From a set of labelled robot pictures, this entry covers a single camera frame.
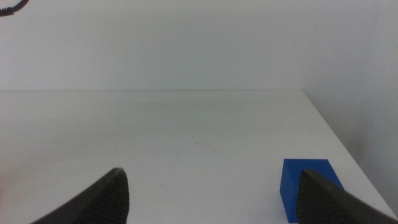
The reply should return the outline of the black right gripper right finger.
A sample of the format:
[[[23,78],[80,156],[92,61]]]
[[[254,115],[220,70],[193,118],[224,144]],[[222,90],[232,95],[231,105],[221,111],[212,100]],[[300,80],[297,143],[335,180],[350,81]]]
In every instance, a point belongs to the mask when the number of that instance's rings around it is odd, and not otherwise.
[[[296,216],[300,224],[397,224],[313,169],[301,172]]]

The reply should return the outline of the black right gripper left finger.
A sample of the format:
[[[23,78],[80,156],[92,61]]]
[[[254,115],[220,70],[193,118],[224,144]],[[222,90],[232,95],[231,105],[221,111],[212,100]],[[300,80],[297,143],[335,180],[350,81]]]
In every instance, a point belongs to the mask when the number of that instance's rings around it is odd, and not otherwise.
[[[94,184],[34,224],[126,224],[129,186],[122,168],[113,168]]]

